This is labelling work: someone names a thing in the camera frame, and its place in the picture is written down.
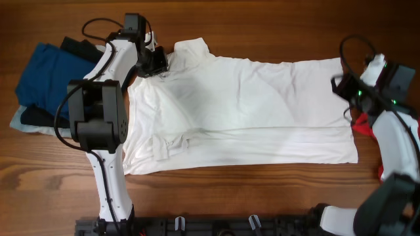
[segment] blue cloth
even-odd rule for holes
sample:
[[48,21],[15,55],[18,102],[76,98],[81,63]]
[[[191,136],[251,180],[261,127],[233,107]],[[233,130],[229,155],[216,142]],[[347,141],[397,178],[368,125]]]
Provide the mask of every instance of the blue cloth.
[[[39,43],[15,90],[19,104],[35,105],[55,115],[67,95],[68,83],[72,79],[82,80],[95,66],[54,45]],[[67,103],[60,115],[69,119]]]

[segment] black cloth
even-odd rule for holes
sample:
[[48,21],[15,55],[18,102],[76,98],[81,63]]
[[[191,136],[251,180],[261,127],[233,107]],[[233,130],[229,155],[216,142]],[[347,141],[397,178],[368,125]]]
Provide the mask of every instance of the black cloth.
[[96,47],[86,39],[79,42],[72,38],[65,37],[61,43],[60,49],[93,63],[98,63],[100,58],[104,55],[103,52],[96,49]]
[[[39,127],[54,127],[54,115],[51,115],[44,109],[30,106],[20,116],[20,122],[23,125],[35,125]],[[59,128],[70,128],[70,122],[60,117]]]

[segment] white t-shirt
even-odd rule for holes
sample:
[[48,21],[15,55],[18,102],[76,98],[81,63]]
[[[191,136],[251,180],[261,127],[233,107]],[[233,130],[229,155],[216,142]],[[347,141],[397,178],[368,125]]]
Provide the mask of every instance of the white t-shirt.
[[128,88],[126,174],[220,165],[357,163],[340,59],[280,64],[175,44],[169,71]]

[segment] pile of clothes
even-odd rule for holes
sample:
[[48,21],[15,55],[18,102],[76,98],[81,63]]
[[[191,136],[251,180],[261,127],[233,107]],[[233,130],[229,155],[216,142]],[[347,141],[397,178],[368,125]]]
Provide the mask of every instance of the pile of clothes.
[[[60,48],[39,43],[16,88],[20,107],[10,127],[54,135],[54,115],[67,94],[68,83],[72,79],[82,80],[93,70],[103,55],[99,49],[87,40],[78,42],[69,37],[64,38]],[[70,137],[68,119],[66,104],[58,125],[63,137]]]

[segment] wooden table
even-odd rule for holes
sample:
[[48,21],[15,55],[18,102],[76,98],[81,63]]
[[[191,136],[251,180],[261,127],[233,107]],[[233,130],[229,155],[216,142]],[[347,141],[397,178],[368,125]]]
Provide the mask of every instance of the wooden table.
[[[18,108],[14,89],[36,44],[82,40],[81,26],[91,18],[122,22],[124,13],[139,12],[167,52],[177,41],[203,37],[217,56],[273,63],[338,57],[340,40],[361,33],[389,58],[420,68],[419,1],[0,2],[0,235],[73,235],[76,219],[98,215],[84,153],[9,128]],[[115,29],[104,22],[87,30],[107,36]],[[346,50],[358,69],[368,52],[358,43]],[[408,98],[417,109],[418,78]],[[379,185],[380,154],[371,138],[354,135],[356,165],[195,168],[127,176],[127,187],[137,216],[274,216],[321,202],[358,207]]]

